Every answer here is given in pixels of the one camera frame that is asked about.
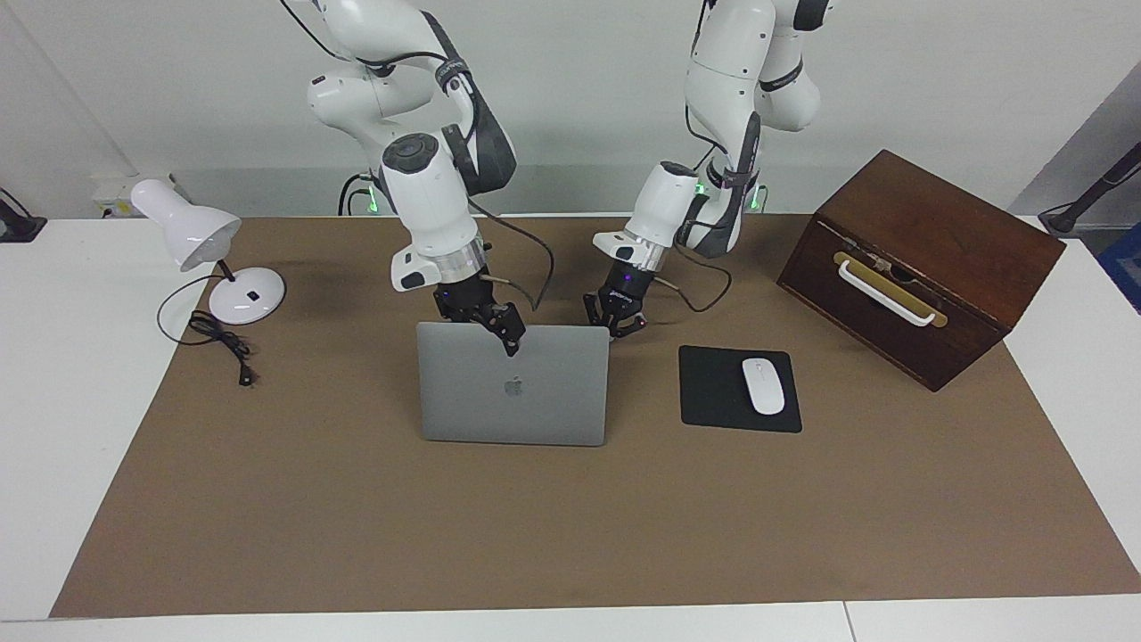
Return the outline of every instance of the white handle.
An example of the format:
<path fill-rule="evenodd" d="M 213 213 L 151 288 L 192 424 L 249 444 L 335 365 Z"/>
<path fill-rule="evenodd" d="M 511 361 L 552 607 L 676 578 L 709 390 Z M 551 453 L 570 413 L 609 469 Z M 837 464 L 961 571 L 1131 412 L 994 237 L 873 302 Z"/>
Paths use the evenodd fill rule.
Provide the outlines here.
<path fill-rule="evenodd" d="M 840 263 L 840 277 L 843 278 L 844 281 L 847 281 L 848 283 L 850 283 L 857 290 L 859 290 L 859 291 L 864 292 L 865 294 L 874 298 L 875 300 L 877 300 L 879 302 L 881 302 L 888 309 L 890 309 L 890 310 L 895 311 L 896 314 L 903 316 L 904 319 L 907 320 L 908 324 L 911 324 L 912 326 L 915 326 L 916 328 L 926 328 L 928 326 L 930 326 L 933 323 L 933 320 L 937 317 L 936 312 L 932 311 L 931 315 L 928 316 L 926 318 L 922 318 L 922 317 L 917 316 L 914 311 L 912 311 L 911 309 L 907 309 L 903 304 L 899 304 L 898 301 L 896 301 L 895 299 L 892 299 L 888 294 L 881 292 L 880 290 L 875 289 L 871 284 L 865 283 L 864 281 L 861 281 L 859 278 L 859 276 L 856 276 L 855 274 L 852 274 L 848 269 L 848 265 L 850 265 L 850 263 L 851 263 L 850 260 L 845 260 L 842 263 Z"/>

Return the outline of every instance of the brown mat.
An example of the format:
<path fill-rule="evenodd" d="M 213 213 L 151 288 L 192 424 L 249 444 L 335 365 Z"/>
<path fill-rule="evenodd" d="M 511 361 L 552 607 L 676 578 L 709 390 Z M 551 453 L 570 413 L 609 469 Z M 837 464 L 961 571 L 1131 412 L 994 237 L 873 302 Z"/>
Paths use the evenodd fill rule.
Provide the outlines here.
<path fill-rule="evenodd" d="M 932 395 L 774 284 L 806 221 L 748 220 L 707 314 L 653 292 L 613 346 L 607 446 L 560 449 L 419 438 L 435 308 L 389 285 L 395 220 L 246 220 L 230 262 L 289 283 L 246 332 L 261 382 L 178 350 L 51 616 L 1141 592 L 1005 348 Z M 482 226 L 494 273 L 536 283 L 542 254 Z M 527 320 L 583 323 L 608 268 L 591 235 L 621 221 L 526 226 L 559 255 Z M 665 275 L 721 284 L 677 257 Z M 682 425 L 681 344 L 791 353 L 804 432 Z"/>

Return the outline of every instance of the white desk lamp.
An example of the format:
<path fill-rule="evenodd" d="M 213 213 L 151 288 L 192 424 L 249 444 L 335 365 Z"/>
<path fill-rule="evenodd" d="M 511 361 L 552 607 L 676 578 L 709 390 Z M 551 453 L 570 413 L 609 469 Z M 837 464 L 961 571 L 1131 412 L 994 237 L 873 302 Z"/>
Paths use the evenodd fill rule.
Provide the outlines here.
<path fill-rule="evenodd" d="M 167 249 L 183 271 L 218 261 L 225 279 L 210 292 L 210 312 L 222 324 L 253 324 L 277 309 L 285 281 L 265 267 L 230 271 L 225 258 L 242 219 L 219 209 L 192 205 L 161 180 L 147 179 L 131 189 L 131 203 L 162 226 Z"/>

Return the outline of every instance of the blue object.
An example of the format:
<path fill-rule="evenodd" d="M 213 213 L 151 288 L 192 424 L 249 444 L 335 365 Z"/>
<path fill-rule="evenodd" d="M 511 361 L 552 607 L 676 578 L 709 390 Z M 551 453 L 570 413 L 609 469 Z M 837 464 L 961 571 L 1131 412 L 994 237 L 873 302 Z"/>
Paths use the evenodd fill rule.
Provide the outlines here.
<path fill-rule="evenodd" d="M 1101 252 L 1098 262 L 1133 303 L 1133 309 L 1141 312 L 1141 224 Z"/>

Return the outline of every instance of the apple logo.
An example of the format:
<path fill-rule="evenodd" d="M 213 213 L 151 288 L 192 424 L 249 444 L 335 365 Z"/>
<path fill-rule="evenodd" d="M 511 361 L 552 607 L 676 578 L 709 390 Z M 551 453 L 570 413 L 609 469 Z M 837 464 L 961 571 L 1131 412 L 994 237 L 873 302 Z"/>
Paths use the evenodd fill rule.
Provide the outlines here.
<path fill-rule="evenodd" d="M 503 392 L 508 397 L 523 397 L 523 380 L 516 377 L 503 384 Z"/>

